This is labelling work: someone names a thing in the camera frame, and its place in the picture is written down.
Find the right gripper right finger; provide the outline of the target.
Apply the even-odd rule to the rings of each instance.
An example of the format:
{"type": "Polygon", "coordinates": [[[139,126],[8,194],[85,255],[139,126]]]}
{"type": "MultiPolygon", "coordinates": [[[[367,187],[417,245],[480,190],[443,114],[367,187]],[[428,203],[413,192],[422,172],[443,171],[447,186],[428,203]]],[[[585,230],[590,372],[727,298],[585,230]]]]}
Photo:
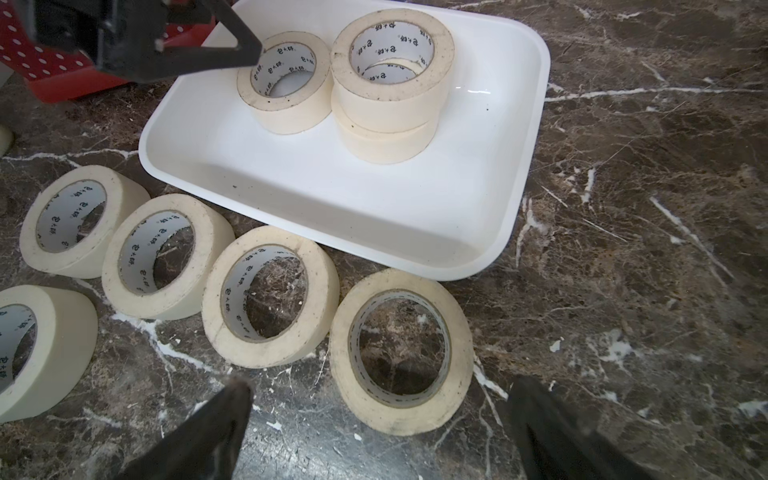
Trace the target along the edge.
{"type": "Polygon", "coordinates": [[[505,431],[529,479],[650,479],[537,379],[517,377],[505,401],[505,431]]]}

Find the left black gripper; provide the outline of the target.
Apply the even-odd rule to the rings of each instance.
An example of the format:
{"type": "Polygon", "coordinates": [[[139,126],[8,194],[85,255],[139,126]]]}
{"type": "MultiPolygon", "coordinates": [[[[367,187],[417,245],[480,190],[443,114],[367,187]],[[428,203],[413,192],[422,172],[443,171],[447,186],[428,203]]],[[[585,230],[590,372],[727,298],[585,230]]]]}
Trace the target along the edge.
{"type": "Polygon", "coordinates": [[[215,69],[255,65],[262,43],[228,1],[14,1],[34,43],[82,53],[103,72],[128,81],[158,81],[215,69]],[[233,47],[165,45],[169,22],[215,19],[233,47]]]}

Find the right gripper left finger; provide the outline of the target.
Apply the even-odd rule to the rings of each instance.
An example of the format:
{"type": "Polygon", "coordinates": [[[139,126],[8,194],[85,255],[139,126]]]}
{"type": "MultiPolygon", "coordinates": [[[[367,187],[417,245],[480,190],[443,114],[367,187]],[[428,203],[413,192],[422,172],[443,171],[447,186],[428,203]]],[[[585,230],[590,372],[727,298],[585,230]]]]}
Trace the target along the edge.
{"type": "Polygon", "coordinates": [[[252,389],[245,381],[230,381],[117,477],[230,479],[242,448],[252,400],[252,389]]]}

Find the white rectangular storage tray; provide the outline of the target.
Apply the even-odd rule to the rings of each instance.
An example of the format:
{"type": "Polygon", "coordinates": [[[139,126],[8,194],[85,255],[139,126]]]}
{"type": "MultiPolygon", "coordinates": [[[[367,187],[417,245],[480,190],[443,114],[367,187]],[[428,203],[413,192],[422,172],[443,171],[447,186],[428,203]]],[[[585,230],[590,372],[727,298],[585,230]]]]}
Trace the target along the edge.
{"type": "Polygon", "coordinates": [[[429,146],[394,165],[354,157],[327,118],[263,129],[232,69],[180,77],[148,120],[155,178],[255,220],[425,278],[488,267],[512,234],[539,131],[550,53],[527,25],[431,8],[454,36],[450,92],[429,146]]]}

